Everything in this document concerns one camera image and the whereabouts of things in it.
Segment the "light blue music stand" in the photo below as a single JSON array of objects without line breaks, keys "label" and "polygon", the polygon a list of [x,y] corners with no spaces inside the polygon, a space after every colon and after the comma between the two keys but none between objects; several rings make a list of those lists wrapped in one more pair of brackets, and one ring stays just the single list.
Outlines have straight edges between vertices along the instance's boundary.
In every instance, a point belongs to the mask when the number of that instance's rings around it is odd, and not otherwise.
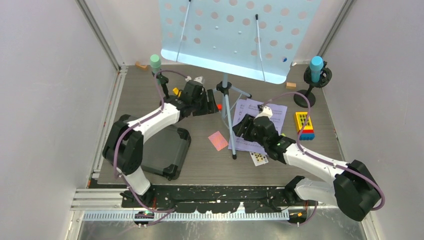
[{"label": "light blue music stand", "polygon": [[318,0],[161,0],[160,53],[225,77],[283,84],[319,5]]}]

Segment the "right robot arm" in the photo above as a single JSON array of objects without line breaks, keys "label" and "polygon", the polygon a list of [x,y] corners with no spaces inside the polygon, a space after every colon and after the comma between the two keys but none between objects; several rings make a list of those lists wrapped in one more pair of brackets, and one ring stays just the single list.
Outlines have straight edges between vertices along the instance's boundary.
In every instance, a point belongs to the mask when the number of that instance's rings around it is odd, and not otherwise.
[{"label": "right robot arm", "polygon": [[275,129],[268,116],[245,115],[232,128],[237,137],[258,143],[273,160],[303,169],[320,181],[297,176],[286,185],[285,198],[291,205],[303,200],[337,206],[347,217],[362,221],[370,211],[385,204],[385,196],[364,163],[335,160],[303,148]]}]

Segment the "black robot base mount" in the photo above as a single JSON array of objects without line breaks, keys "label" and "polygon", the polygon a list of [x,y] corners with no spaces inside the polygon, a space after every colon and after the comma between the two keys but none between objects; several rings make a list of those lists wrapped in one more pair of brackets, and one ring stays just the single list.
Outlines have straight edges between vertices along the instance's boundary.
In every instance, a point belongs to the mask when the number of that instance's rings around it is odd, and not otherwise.
[{"label": "black robot base mount", "polygon": [[205,214],[277,213],[287,207],[305,209],[313,201],[289,198],[281,186],[247,185],[152,185],[142,196],[134,197],[129,191],[120,193],[123,208],[139,208],[142,204],[159,211]]}]

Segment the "sheet music page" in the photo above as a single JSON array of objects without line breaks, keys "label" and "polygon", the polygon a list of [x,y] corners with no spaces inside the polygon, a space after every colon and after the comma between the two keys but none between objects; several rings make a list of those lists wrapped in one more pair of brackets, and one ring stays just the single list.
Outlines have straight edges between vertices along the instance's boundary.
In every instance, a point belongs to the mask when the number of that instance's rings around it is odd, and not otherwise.
[{"label": "sheet music page", "polygon": [[247,99],[239,99],[234,107],[234,115],[232,121],[232,129],[235,134],[234,144],[229,145],[229,149],[235,148],[237,151],[253,152],[265,154],[264,148],[256,141],[245,140],[249,130],[251,130],[252,118],[256,117],[260,111],[258,105],[262,105],[260,101]]},{"label": "sheet music page", "polygon": [[[260,113],[258,105],[262,104],[263,102],[252,100],[250,98],[238,100],[235,107],[232,125],[235,126],[238,124],[245,115],[256,117]],[[266,106],[272,111],[270,120],[273,122],[278,133],[281,134],[288,107],[272,103],[269,103]]]}]

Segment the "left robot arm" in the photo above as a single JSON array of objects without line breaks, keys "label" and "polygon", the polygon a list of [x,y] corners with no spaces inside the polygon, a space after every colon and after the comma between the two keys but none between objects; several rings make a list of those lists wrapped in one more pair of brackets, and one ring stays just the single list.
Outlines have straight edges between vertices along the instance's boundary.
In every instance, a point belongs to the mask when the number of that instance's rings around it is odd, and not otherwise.
[{"label": "left robot arm", "polygon": [[130,120],[124,115],[116,121],[108,134],[102,156],[120,174],[132,189],[134,200],[141,207],[153,202],[153,193],[148,190],[150,181],[141,164],[144,144],[162,129],[190,116],[203,116],[219,111],[213,89],[205,89],[200,82],[188,81],[179,95],[161,100],[156,110],[138,119]]}]

